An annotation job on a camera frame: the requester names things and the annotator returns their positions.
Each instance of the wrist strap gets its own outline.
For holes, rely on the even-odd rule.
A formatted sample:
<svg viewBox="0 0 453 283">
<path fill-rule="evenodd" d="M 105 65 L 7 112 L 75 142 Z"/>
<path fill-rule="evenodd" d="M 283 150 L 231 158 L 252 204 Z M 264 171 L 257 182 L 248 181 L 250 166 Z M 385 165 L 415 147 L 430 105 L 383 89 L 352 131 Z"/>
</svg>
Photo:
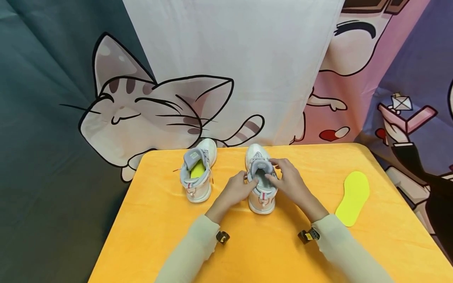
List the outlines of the wrist strap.
<svg viewBox="0 0 453 283">
<path fill-rule="evenodd" d="M 297 234 L 297 236 L 302 241 L 302 243 L 304 243 L 304 245 L 311 240 L 318 240 L 320 237 L 319 233 L 313 228 L 308 230 L 308 232 L 305 230 L 302 230 L 299 232 L 299 234 Z"/>
<path fill-rule="evenodd" d="M 216 235 L 216 239 L 219 243 L 224 245 L 230 239 L 230 235 L 225 231 L 219 231 Z"/>
</svg>

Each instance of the cartoon eye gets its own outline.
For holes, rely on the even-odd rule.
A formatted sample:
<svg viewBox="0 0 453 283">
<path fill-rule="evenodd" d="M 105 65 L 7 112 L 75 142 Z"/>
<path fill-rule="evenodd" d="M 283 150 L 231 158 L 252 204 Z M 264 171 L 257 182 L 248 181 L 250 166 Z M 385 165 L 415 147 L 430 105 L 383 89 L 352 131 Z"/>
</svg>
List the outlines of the cartoon eye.
<svg viewBox="0 0 453 283">
<path fill-rule="evenodd" d="M 113 99 L 113 97 L 112 97 L 110 94 L 105 93 L 105 92 L 101 93 L 101 94 L 99 95 L 98 98 L 99 98 L 100 100 L 102 100 L 102 99 L 108 99 L 108 100 L 111 100 L 112 102 L 115 102 L 115 100 Z"/>
</svg>

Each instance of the envelope illustration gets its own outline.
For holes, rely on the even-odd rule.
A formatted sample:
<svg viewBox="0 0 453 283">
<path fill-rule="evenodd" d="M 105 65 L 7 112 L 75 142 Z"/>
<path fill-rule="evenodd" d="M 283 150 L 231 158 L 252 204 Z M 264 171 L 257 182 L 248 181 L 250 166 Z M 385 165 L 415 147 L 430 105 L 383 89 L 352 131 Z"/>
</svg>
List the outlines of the envelope illustration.
<svg viewBox="0 0 453 283">
<path fill-rule="evenodd" d="M 412 102 L 408 96 L 392 95 L 393 109 L 395 110 L 412 110 Z"/>
</svg>

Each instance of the beige sleeve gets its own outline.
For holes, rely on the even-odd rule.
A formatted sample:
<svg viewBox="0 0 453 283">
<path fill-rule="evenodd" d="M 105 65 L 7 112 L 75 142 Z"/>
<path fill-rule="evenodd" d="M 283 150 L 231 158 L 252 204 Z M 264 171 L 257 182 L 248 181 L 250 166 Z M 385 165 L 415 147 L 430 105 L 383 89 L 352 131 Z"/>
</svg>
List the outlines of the beige sleeve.
<svg viewBox="0 0 453 283">
<path fill-rule="evenodd" d="M 351 235 L 335 214 L 312 224 L 319 233 L 319 250 L 352 283 L 386 283 L 392 278 Z"/>
<path fill-rule="evenodd" d="M 174 249 L 159 271 L 155 283 L 190 283 L 201 265 L 214 252 L 220 226 L 202 215 Z"/>
</svg>

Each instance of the sleeve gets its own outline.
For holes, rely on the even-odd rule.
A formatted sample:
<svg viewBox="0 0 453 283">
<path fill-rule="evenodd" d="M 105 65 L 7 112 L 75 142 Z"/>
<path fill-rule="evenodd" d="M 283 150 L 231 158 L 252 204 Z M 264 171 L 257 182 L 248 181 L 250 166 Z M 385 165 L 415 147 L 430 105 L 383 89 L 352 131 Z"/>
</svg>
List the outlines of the sleeve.
<svg viewBox="0 0 453 283">
<path fill-rule="evenodd" d="M 214 252 L 220 226 L 205 215 L 198 217 L 187 235 L 159 271 L 155 283 L 190 283 L 201 265 Z"/>
<path fill-rule="evenodd" d="M 319 233 L 319 250 L 352 283 L 393 282 L 383 267 L 360 245 L 336 215 L 313 223 Z"/>
<path fill-rule="evenodd" d="M 392 151 L 396 156 L 396 159 L 398 159 L 398 161 L 412 174 L 429 184 L 431 190 L 434 189 L 437 193 L 440 193 L 445 197 L 453 196 L 453 193 L 450 190 L 452 187 L 450 180 L 425 172 L 420 161 L 419 151 L 415 144 L 393 144 Z"/>
</svg>

